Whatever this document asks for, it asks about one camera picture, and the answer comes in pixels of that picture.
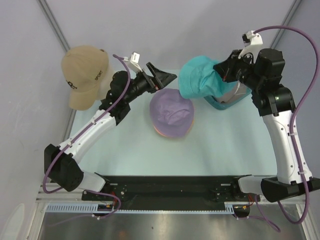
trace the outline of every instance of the baseball cap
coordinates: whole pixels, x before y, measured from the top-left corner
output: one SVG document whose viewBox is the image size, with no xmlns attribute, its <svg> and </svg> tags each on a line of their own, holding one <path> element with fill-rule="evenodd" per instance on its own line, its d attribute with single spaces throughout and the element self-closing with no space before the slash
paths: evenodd
<svg viewBox="0 0 320 240">
<path fill-rule="evenodd" d="M 184 137 L 194 122 L 194 105 L 190 99 L 183 98 L 178 89 L 164 88 L 156 92 L 149 110 L 155 130 L 165 137 Z"/>
<path fill-rule="evenodd" d="M 71 88 L 70 108 L 87 110 L 94 104 L 108 65 L 108 54 L 94 46 L 76 46 L 65 54 L 61 68 Z"/>
</svg>

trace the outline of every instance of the cap brim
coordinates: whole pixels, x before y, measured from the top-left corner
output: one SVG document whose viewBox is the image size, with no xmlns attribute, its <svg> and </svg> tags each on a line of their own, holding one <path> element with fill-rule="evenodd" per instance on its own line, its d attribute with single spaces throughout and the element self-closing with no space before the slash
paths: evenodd
<svg viewBox="0 0 320 240">
<path fill-rule="evenodd" d="M 158 134 L 160 134 L 163 137 L 172 138 L 172 139 L 174 139 L 174 138 L 183 138 L 188 132 L 190 132 L 192 126 L 194 125 L 194 122 L 195 121 L 193 120 L 192 123 L 191 123 L 191 126 L 189 127 L 189 129 L 186 132 L 184 132 L 182 135 L 179 135 L 179 136 L 173 135 L 171 132 L 168 132 L 168 131 L 167 131 L 167 135 L 166 135 L 165 133 L 162 133 L 160 130 L 158 130 L 155 126 L 153 126 L 153 128 L 155 129 L 155 131 Z"/>
<path fill-rule="evenodd" d="M 69 97 L 69 107 L 80 111 L 89 109 L 95 103 L 98 91 L 98 84 L 89 91 L 76 92 L 74 90 L 71 90 Z"/>
</svg>

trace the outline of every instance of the metal frame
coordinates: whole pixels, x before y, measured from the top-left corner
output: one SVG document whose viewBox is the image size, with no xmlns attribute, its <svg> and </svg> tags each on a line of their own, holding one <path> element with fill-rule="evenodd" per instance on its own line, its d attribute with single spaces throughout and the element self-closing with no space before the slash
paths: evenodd
<svg viewBox="0 0 320 240">
<path fill-rule="evenodd" d="M 295 13 L 297 12 L 298 8 L 300 7 L 301 3 L 303 0 L 295 0 L 293 4 L 291 5 L 287 15 L 285 16 L 282 25 L 289 25 L 290 22 L 292 21 Z M 45 15 L 50 27 L 52 28 L 55 36 L 57 37 L 57 40 L 59 41 L 62 49 L 67 52 L 70 49 L 70 45 L 65 38 L 54 14 L 52 13 L 52 10 L 50 9 L 48 3 L 46 0 L 37 0 L 43 14 Z M 271 48 L 276 48 L 280 39 L 282 38 L 284 34 L 284 30 L 279 30 L 276 33 L 275 38 L 273 39 L 270 47 Z M 68 116 L 68 124 L 65 128 L 65 133 L 63 135 L 62 141 L 66 140 L 71 133 L 72 125 L 74 122 L 76 116 L 76 111 L 71 110 L 70 114 Z M 52 190 L 57 188 L 58 185 L 55 183 L 48 183 L 47 184 L 47 189 Z M 59 192 L 53 193 L 53 194 L 45 194 L 42 190 L 42 187 L 39 189 L 38 197 L 36 199 L 35 203 L 35 208 L 33 212 L 33 220 L 30 223 L 29 231 L 27 232 L 26 236 L 24 239 L 27 240 L 37 240 L 41 231 L 41 226 L 44 220 L 46 208 L 48 204 L 50 203 L 69 203 L 69 204 L 99 204 L 101 202 L 99 201 L 82 201 L 82 193 L 83 190 L 81 189 L 76 189 L 73 192 L 67 192 L 64 189 L 62 189 Z M 299 215 L 301 216 L 303 209 L 304 209 L 304 204 L 302 197 L 295 197 L 291 199 L 287 199 L 283 201 L 284 204 L 295 204 L 298 210 Z M 248 204 L 247 202 L 226 202 L 227 205 L 232 205 L 232 204 Z M 270 203 L 268 202 L 263 196 L 261 197 L 261 204 L 266 204 L 266 205 L 274 205 L 277 203 Z M 148 211 L 119 211 L 119 213 L 125 213 L 125 212 L 130 212 L 130 213 L 149 213 Z M 306 236 L 307 240 L 316 240 L 320 239 L 320 235 L 317 229 L 317 226 L 315 225 L 315 220 L 311 212 L 308 213 L 305 221 L 302 223 L 303 230 Z"/>
<path fill-rule="evenodd" d="M 296 14 L 298 8 L 301 6 L 302 1 L 303 0 L 294 0 L 294 2 L 292 3 L 292 5 L 291 5 L 288 13 L 286 14 L 286 16 L 285 16 L 285 18 L 284 18 L 284 20 L 283 20 L 281 25 L 288 26 L 291 23 L 291 21 L 292 21 L 294 15 Z M 280 39 L 284 35 L 284 32 L 285 32 L 284 29 L 279 29 L 277 31 L 277 33 L 276 33 L 276 35 L 275 35 L 275 37 L 274 37 L 274 39 L 273 39 L 273 41 L 272 41 L 272 43 L 270 45 L 270 48 L 272 48 L 272 49 L 276 49 L 277 48 L 277 45 L 279 44 Z"/>
</svg>

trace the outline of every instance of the cap visor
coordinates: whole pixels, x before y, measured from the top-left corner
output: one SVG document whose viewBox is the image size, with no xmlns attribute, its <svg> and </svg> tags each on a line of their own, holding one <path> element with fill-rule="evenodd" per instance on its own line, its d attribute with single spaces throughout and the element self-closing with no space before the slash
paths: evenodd
<svg viewBox="0 0 320 240">
<path fill-rule="evenodd" d="M 71 90 L 69 98 L 69 107 L 75 110 L 84 111 L 92 107 L 95 103 L 99 91 L 99 85 L 89 91 L 76 92 Z"/>
</svg>

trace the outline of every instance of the hat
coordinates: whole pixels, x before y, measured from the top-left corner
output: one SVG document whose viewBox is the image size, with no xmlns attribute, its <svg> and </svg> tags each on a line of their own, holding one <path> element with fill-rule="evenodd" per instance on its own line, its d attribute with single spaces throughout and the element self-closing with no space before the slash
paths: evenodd
<svg viewBox="0 0 320 240">
<path fill-rule="evenodd" d="M 236 82 L 224 82 L 214 70 L 217 60 L 207 56 L 196 56 L 188 61 L 180 70 L 178 84 L 180 94 L 185 99 L 213 96 L 221 98 L 232 91 Z"/>
<path fill-rule="evenodd" d="M 108 54 L 93 46 L 77 46 L 65 54 L 61 67 L 71 88 L 70 108 L 87 110 L 94 104 L 108 65 Z"/>
<path fill-rule="evenodd" d="M 193 125 L 195 109 L 178 89 L 164 88 L 150 102 L 150 117 L 155 130 L 169 138 L 185 136 Z"/>
</svg>

